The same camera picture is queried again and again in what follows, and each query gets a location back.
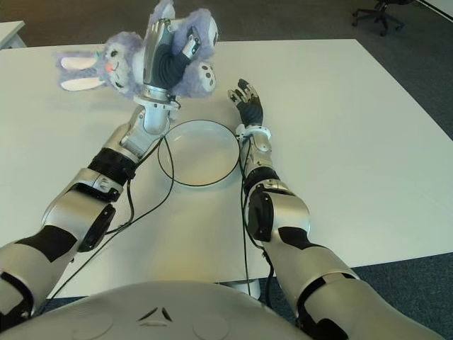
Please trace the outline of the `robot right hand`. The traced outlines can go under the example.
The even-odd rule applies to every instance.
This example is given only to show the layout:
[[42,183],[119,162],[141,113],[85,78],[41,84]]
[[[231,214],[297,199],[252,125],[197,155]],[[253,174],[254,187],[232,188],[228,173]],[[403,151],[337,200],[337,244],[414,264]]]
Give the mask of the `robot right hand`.
[[245,79],[239,79],[238,88],[228,90],[228,98],[239,112],[242,124],[261,126],[263,124],[263,107],[254,87]]

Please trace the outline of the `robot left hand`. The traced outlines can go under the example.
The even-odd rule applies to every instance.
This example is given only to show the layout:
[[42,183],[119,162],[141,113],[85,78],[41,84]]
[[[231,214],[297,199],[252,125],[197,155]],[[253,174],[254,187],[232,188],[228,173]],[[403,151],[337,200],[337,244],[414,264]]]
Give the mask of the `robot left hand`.
[[204,64],[195,59],[201,48],[200,34],[193,26],[179,28],[179,23],[161,18],[148,24],[142,76],[148,93],[196,97],[205,91]]

